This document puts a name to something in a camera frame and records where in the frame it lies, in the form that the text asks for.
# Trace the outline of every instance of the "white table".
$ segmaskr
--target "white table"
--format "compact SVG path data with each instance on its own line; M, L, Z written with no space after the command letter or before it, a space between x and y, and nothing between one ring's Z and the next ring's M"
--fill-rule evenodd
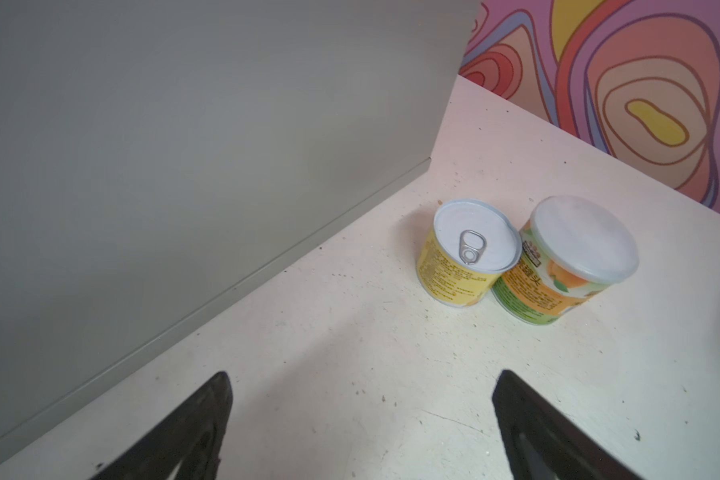
M551 326L421 288L414 259L439 200L479 198L520 226L556 194L623 220L640 247L632 278ZM502 369L638 474L720 478L720 216L459 78L428 173L0 479L88 478L218 370L235 395L219 478L510 478L490 400Z

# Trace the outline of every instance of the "abstract pattern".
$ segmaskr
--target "abstract pattern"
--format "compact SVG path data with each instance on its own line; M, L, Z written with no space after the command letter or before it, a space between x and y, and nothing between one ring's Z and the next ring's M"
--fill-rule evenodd
M720 0L485 0L459 73L720 213Z

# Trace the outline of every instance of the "tin can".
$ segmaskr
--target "tin can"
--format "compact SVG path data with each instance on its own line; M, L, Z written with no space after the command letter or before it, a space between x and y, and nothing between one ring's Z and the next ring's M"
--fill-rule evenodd
M499 210L479 200L452 200L434 215L416 272L436 300L470 306L518 262L520 252L518 231Z
M637 270L637 244L602 206L579 197L542 200L520 229L523 254L493 287L512 315L547 325Z

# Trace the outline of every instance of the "metal can lid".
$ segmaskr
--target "metal can lid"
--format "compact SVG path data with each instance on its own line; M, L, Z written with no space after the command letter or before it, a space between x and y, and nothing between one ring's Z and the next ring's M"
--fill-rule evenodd
M434 215L434 235L455 262L481 274L501 274L519 260L518 231L499 210L465 198L443 204Z
M584 198L548 197L530 215L541 248L557 264L596 283L619 283L640 263L637 243L611 212Z

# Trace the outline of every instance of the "pull ring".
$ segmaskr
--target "pull ring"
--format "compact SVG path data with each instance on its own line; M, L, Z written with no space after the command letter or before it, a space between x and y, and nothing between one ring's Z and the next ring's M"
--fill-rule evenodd
M467 241L464 239L464 236L467 234L472 234L480 238L480 240L483 241L483 245L478 247L472 246L467 244ZM480 260L480 256L485 251L485 247L488 245L488 242L485 240L485 237L480 235L478 232L474 230L464 230L461 232L461 237L459 238L459 256L461 257L461 261L463 261L467 265L476 264L478 260Z

